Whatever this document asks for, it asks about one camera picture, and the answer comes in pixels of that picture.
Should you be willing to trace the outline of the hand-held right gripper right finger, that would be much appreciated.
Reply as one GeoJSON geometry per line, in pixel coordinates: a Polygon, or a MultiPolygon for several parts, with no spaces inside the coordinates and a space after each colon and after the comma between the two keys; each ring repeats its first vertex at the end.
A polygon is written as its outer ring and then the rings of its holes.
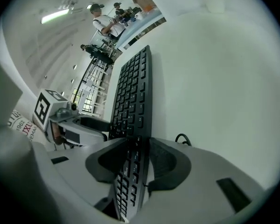
{"type": "Polygon", "coordinates": [[[154,180],[137,224],[240,224],[266,195],[222,156],[169,140],[150,139],[154,180]]]}

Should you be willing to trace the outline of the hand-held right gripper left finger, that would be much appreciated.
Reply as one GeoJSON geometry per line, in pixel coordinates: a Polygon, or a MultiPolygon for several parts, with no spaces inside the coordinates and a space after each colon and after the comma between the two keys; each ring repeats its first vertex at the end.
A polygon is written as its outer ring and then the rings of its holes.
{"type": "Polygon", "coordinates": [[[77,195],[91,206],[110,195],[110,191],[127,155],[127,139],[74,149],[47,152],[33,144],[35,158],[45,183],[64,191],[64,196],[77,195]]]}

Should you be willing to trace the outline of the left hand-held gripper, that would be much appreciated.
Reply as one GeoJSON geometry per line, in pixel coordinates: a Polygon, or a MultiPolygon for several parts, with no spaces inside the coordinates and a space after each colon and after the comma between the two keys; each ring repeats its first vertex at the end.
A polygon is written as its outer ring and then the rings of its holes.
{"type": "Polygon", "coordinates": [[[60,132],[68,143],[91,146],[108,140],[105,132],[110,131],[110,122],[78,114],[77,105],[57,91],[40,89],[33,118],[43,132],[47,129],[49,118],[53,117],[54,122],[62,121],[60,132]]]}

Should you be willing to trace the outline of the black keyboard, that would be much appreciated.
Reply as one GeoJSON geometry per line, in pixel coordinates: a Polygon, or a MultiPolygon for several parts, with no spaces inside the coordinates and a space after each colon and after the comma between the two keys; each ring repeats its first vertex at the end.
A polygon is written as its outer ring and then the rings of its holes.
{"type": "Polygon", "coordinates": [[[149,166],[152,132],[152,58],[145,46],[121,68],[109,139],[125,138],[124,162],[114,181],[120,221],[128,223],[141,209],[149,166]]]}

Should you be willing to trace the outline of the black metal railing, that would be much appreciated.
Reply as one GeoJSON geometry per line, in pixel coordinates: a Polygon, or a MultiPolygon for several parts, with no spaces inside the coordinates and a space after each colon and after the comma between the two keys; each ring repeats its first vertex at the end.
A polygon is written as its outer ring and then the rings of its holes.
{"type": "Polygon", "coordinates": [[[113,66],[91,59],[70,98],[81,114],[103,117],[112,69],[113,66]]]}

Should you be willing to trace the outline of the person's white printed shirt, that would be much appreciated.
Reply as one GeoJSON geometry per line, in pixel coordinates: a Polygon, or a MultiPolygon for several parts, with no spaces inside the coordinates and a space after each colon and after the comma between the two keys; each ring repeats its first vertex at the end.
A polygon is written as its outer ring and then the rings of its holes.
{"type": "Polygon", "coordinates": [[[17,110],[12,111],[7,126],[13,130],[19,131],[30,141],[37,140],[38,127],[32,121],[23,117],[17,110]]]}

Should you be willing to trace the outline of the white desk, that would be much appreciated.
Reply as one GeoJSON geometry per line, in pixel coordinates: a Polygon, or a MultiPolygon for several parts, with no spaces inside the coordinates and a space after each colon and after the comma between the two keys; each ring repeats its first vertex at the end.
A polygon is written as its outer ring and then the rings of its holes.
{"type": "Polygon", "coordinates": [[[280,179],[280,30],[235,16],[185,14],[140,38],[116,61],[104,119],[121,66],[152,53],[152,136],[221,155],[263,188],[280,179]]]}

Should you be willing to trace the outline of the blue-top white table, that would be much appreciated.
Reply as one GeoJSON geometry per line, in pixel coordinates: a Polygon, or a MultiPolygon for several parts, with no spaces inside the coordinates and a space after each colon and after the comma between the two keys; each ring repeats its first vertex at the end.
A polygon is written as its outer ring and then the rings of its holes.
{"type": "Polygon", "coordinates": [[[136,20],[130,24],[122,33],[121,37],[117,41],[115,49],[120,51],[126,51],[125,46],[143,30],[156,23],[160,19],[163,19],[164,15],[158,9],[153,9],[148,13],[144,13],[144,17],[141,20],[136,20]]]}

